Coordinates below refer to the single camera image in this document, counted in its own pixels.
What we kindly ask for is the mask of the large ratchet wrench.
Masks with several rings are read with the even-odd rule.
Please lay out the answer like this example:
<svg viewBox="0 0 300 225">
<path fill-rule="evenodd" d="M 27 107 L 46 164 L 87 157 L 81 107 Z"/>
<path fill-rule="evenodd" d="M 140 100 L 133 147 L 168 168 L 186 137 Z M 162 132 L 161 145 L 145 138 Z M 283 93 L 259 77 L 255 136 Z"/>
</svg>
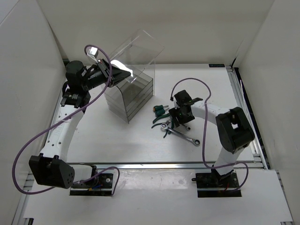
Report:
<svg viewBox="0 0 300 225">
<path fill-rule="evenodd" d="M 171 133 L 182 138 L 182 139 L 185 139 L 186 141 L 188 142 L 191 142 L 194 146 L 199 146 L 200 145 L 200 141 L 198 139 L 194 139 L 194 138 L 191 138 L 185 134 L 182 134 L 174 129 L 171 128 Z"/>
</svg>

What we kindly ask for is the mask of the clear plastic drawer organizer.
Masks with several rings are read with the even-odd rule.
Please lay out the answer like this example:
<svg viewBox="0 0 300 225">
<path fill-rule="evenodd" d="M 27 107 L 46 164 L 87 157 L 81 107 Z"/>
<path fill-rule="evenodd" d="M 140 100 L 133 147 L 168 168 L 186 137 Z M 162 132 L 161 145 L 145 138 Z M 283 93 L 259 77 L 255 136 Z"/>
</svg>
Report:
<svg viewBox="0 0 300 225">
<path fill-rule="evenodd" d="M 156 59 L 164 46 L 144 30 L 137 30 L 110 55 L 112 65 L 128 69 L 131 76 L 104 96 L 108 108 L 129 123 L 154 95 Z"/>
</svg>

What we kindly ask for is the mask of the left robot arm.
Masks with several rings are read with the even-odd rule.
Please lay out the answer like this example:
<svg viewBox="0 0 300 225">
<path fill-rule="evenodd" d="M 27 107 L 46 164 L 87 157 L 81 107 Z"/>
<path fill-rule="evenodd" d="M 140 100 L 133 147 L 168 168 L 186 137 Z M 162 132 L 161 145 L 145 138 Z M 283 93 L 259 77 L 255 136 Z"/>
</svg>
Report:
<svg viewBox="0 0 300 225">
<path fill-rule="evenodd" d="M 84 51 L 93 64 L 86 67 L 74 60 L 66 65 L 66 82 L 55 124 L 49 128 L 49 140 L 38 156 L 30 157 L 29 166 L 39 185 L 71 187 L 75 170 L 66 162 L 67 154 L 80 120 L 94 102 L 90 90 L 100 85 L 111 88 L 133 76 L 133 71 L 118 60 L 98 59 L 98 47 L 88 45 Z"/>
</svg>

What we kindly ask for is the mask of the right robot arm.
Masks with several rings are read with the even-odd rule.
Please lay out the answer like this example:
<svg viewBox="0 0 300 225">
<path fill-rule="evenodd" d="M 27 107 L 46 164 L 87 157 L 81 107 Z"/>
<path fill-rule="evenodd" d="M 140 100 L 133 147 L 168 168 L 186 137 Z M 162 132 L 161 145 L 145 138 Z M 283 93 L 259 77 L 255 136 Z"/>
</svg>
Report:
<svg viewBox="0 0 300 225">
<path fill-rule="evenodd" d="M 192 99 L 186 90 L 171 96 L 174 108 L 169 110 L 176 127 L 191 122 L 195 118 L 204 119 L 202 150 L 205 151 L 207 123 L 217 127 L 222 145 L 217 161 L 211 167 L 210 181 L 215 187 L 222 187 L 233 172 L 241 152 L 254 140 L 255 134 L 240 107 L 222 108 L 208 103 L 208 99 Z"/>
</svg>

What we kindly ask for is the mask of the green stubby screwdriver orange cap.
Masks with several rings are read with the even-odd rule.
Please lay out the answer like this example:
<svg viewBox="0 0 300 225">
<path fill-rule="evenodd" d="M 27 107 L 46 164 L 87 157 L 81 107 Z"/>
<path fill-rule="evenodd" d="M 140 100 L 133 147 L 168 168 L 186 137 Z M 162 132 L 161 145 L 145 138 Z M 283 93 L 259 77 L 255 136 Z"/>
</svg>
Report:
<svg viewBox="0 0 300 225">
<path fill-rule="evenodd" d="M 159 111 L 159 110 L 162 110 L 162 109 L 165 109 L 165 108 L 168 108 L 169 106 L 168 105 L 155 105 L 154 107 L 153 107 L 153 111 L 154 112 L 157 112 L 157 111 Z"/>
</svg>

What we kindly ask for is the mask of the green handled cutting pliers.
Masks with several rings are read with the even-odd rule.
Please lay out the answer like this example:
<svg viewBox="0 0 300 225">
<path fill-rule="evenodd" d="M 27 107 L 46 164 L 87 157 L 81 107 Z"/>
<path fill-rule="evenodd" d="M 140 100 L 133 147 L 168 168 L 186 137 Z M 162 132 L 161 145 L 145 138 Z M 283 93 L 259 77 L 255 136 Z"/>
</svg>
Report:
<svg viewBox="0 0 300 225">
<path fill-rule="evenodd" d="M 170 117 L 170 113 L 166 111 L 166 113 L 160 117 L 156 117 L 152 123 L 155 124 L 157 121 L 161 120 L 161 119 L 165 119 L 165 118 L 169 118 Z"/>
</svg>

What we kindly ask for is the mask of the green handled small pliers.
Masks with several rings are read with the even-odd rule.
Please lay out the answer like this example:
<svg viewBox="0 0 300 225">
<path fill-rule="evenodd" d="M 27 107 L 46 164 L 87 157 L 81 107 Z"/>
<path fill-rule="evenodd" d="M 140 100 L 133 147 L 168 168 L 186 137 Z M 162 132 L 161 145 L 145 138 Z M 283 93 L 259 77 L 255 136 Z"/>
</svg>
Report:
<svg viewBox="0 0 300 225">
<path fill-rule="evenodd" d="M 151 128 L 160 126 L 161 130 L 165 132 L 163 138 L 166 138 L 167 135 L 171 133 L 171 128 L 174 128 L 173 119 L 168 119 L 166 122 L 155 123 L 151 126 Z"/>
</svg>

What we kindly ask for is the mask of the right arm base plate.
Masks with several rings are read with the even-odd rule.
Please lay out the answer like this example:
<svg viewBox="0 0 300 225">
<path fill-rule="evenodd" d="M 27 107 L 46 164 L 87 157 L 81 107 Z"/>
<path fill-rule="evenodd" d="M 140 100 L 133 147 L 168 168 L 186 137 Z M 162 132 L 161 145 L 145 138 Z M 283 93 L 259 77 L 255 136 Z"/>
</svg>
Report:
<svg viewBox="0 0 300 225">
<path fill-rule="evenodd" d="M 216 171 L 196 173 L 191 179 L 196 183 L 198 198 L 242 197 L 236 172 L 219 176 Z"/>
</svg>

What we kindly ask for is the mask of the aluminium right rail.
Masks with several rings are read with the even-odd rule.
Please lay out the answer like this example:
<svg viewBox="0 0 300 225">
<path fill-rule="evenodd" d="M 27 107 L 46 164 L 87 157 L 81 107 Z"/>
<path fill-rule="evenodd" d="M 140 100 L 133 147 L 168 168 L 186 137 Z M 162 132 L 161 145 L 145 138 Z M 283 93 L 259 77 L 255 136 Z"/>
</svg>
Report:
<svg viewBox="0 0 300 225">
<path fill-rule="evenodd" d="M 260 156 L 264 169 L 270 169 L 270 163 L 264 147 L 264 142 L 260 134 L 258 125 L 256 123 L 255 115 L 252 110 L 251 103 L 246 92 L 246 88 L 244 87 L 242 78 L 240 76 L 239 69 L 230 65 L 226 65 L 225 68 L 227 70 L 237 104 L 244 110 L 245 115 L 249 120 L 249 124 L 252 127 L 253 132 L 255 134 L 255 140 L 250 145 L 251 148 L 254 150 L 254 155 Z"/>
</svg>

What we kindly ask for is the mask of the aluminium rail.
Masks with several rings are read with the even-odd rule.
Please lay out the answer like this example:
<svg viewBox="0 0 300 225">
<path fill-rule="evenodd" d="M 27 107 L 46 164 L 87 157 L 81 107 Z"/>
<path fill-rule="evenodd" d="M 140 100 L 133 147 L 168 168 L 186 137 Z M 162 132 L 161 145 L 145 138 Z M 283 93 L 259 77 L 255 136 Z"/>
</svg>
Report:
<svg viewBox="0 0 300 225">
<path fill-rule="evenodd" d="M 207 169 L 203 163 L 119 163 L 96 164 L 97 168 L 115 166 L 119 169 Z"/>
<path fill-rule="evenodd" d="M 256 123 L 255 115 L 252 110 L 251 103 L 246 92 L 246 88 L 244 87 L 242 78 L 240 76 L 239 69 L 230 65 L 226 65 L 225 68 L 227 70 L 237 104 L 244 110 L 245 115 L 249 120 L 249 124 L 252 127 L 253 132 L 255 134 L 255 140 L 250 145 L 251 148 L 254 150 L 254 155 L 260 156 L 264 169 L 270 169 L 270 163 L 264 147 L 264 142 L 260 134 L 258 125 Z"/>
</svg>

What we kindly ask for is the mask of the aluminium front rail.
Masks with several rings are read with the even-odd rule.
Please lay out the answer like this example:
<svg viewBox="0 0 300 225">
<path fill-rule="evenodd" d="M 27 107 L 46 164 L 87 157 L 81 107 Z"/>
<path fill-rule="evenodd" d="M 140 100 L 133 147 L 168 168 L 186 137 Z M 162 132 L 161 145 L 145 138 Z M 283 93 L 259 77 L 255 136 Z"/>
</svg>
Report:
<svg viewBox="0 0 300 225">
<path fill-rule="evenodd" d="M 119 169 L 207 169 L 203 163 L 119 163 L 96 164 L 97 168 L 115 166 Z"/>
</svg>

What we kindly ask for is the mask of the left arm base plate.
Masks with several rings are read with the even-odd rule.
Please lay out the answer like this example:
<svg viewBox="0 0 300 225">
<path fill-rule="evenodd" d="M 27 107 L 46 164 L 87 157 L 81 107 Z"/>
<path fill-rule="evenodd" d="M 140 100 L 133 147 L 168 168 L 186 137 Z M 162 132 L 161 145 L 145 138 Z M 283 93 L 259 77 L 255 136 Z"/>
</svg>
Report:
<svg viewBox="0 0 300 225">
<path fill-rule="evenodd" d="M 96 165 L 75 165 L 70 196 L 113 196 L 120 178 L 115 166 L 99 169 Z"/>
</svg>

